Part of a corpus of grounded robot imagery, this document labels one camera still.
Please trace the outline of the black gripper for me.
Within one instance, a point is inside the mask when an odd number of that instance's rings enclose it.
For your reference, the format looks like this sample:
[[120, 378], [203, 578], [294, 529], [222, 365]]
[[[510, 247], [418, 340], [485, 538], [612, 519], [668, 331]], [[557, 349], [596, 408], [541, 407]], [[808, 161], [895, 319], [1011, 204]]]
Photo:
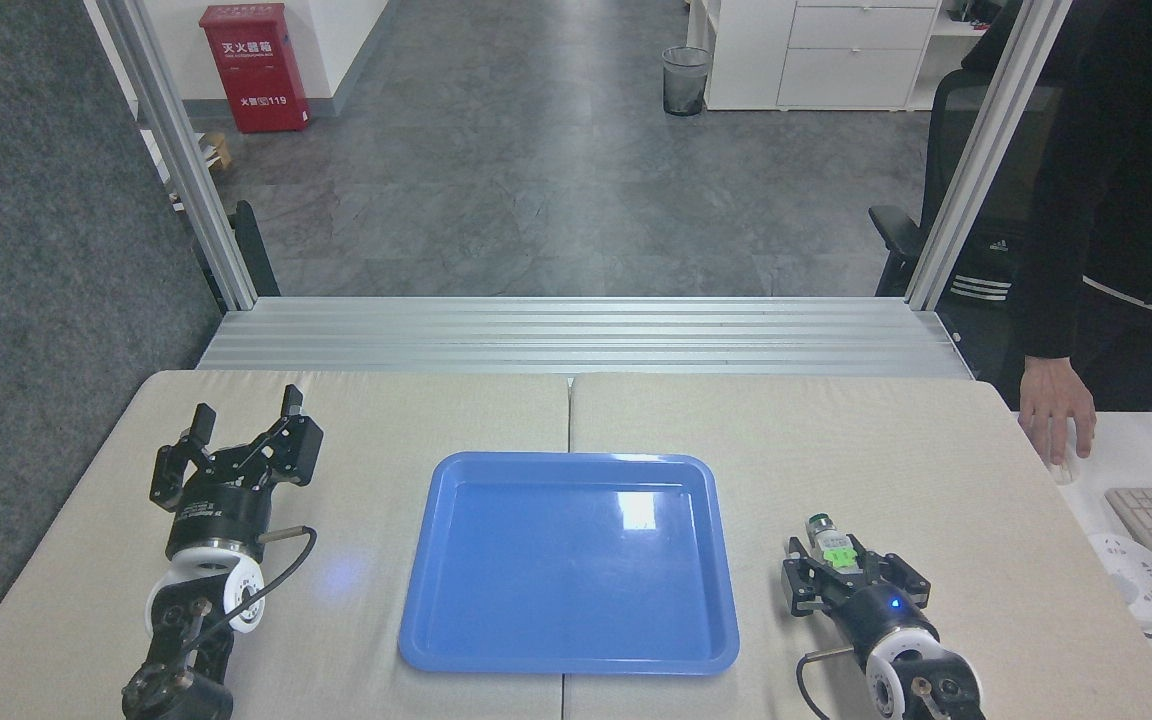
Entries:
[[897, 553], [859, 553], [861, 585], [844, 588], [842, 575], [832, 566], [809, 555], [797, 537], [787, 538], [782, 561], [783, 589], [791, 616], [814, 611], [831, 616], [856, 661], [867, 661], [870, 652], [887, 634], [897, 629], [922, 629], [940, 639], [923, 614], [929, 605], [931, 583]]
[[[321, 448], [323, 429], [302, 414], [303, 401], [301, 389], [288, 384], [280, 418], [252, 442], [228, 448], [227, 477], [236, 484], [214, 483], [214, 460], [206, 445], [217, 414], [211, 406], [196, 406], [194, 420], [179, 441], [157, 450], [151, 479], [151, 501], [174, 511], [166, 558], [174, 559], [187, 548], [211, 547], [262, 561], [259, 537], [268, 532], [273, 487], [282, 482], [306, 486]], [[191, 464], [205, 480], [185, 483]]]

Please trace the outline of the person's hand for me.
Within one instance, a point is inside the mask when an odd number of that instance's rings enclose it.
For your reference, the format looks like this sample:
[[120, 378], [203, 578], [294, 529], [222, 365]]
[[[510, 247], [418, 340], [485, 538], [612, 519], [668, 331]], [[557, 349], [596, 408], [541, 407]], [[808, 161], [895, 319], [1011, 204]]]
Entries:
[[1094, 401], [1070, 357], [1024, 357], [1018, 420], [1030, 446], [1048, 465], [1064, 464], [1070, 438], [1076, 456], [1091, 456]]

